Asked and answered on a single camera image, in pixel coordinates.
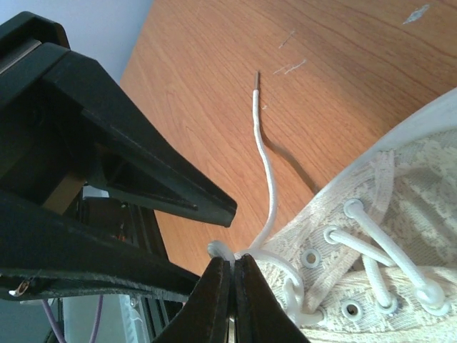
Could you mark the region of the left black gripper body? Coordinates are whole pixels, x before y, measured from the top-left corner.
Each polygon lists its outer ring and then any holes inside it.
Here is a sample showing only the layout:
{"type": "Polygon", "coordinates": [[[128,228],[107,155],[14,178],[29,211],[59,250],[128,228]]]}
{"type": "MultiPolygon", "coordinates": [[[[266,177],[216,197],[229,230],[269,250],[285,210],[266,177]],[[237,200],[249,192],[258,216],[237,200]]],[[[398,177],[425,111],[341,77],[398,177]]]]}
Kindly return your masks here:
{"type": "Polygon", "coordinates": [[[1,25],[2,214],[62,212],[84,185],[106,192],[101,136],[87,117],[106,82],[62,25],[29,11],[1,25]]]}

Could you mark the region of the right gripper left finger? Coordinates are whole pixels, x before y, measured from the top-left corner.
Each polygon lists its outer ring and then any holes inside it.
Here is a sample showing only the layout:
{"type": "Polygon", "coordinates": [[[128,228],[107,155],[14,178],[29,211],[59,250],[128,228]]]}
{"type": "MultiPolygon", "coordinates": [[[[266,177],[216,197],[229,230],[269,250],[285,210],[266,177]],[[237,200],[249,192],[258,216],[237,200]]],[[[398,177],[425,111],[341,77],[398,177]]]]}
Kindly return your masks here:
{"type": "Polygon", "coordinates": [[[220,257],[213,258],[187,303],[154,341],[226,342],[230,286],[229,262],[220,257]]]}

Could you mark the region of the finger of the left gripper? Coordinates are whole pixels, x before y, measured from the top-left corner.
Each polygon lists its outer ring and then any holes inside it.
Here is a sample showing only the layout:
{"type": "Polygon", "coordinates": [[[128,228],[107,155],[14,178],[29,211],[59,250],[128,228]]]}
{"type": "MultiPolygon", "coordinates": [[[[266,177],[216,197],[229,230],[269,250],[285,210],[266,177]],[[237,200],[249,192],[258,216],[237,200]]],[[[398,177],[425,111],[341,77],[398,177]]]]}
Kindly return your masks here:
{"type": "Polygon", "coordinates": [[[41,78],[77,171],[118,199],[229,227],[237,203],[181,156],[95,60],[66,52],[41,78]]]}
{"type": "Polygon", "coordinates": [[[1,298],[139,294],[184,302],[199,277],[99,229],[1,193],[1,298]]]}

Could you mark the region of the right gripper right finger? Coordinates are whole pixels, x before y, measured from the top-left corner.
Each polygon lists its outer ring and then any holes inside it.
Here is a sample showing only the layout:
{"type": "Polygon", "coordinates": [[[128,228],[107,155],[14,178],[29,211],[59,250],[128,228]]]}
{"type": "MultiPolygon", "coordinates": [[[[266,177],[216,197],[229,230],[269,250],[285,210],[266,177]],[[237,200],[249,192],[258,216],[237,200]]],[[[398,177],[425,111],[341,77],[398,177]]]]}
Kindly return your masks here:
{"type": "Polygon", "coordinates": [[[236,342],[307,342],[276,300],[254,258],[235,261],[233,274],[236,342]]]}

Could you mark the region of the white lace sneaker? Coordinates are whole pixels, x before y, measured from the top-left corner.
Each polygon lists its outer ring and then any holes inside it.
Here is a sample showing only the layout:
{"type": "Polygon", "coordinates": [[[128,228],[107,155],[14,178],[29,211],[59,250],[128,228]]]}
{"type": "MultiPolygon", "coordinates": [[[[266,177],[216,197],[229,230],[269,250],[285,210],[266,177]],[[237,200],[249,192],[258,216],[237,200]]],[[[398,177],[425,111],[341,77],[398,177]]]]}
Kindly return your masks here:
{"type": "Polygon", "coordinates": [[[390,130],[281,231],[261,136],[268,218],[246,250],[288,318],[314,342],[456,340],[456,91],[390,130]]]}

